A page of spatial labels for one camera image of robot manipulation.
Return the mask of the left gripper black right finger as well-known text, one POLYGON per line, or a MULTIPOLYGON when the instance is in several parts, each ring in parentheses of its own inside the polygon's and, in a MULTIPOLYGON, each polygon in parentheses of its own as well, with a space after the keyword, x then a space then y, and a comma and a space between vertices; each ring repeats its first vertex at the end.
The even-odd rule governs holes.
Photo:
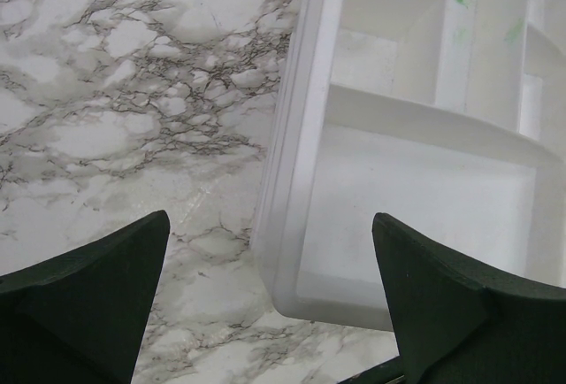
POLYGON ((372 238, 408 383, 563 383, 565 290, 378 213, 372 238))

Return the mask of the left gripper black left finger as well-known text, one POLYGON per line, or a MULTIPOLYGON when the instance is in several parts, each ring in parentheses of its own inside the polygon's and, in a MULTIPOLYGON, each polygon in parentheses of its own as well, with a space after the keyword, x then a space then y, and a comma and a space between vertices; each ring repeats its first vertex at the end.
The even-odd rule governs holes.
POLYGON ((170 234, 165 211, 1 278, 3 383, 128 383, 170 234))

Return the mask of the white plastic drawer organizer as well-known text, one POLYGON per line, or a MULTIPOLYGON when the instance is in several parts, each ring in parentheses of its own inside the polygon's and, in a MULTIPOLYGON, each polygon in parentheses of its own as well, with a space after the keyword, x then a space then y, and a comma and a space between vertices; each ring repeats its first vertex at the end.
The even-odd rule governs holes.
POLYGON ((251 248, 275 309, 390 330, 384 212, 565 282, 565 0, 302 0, 251 248))

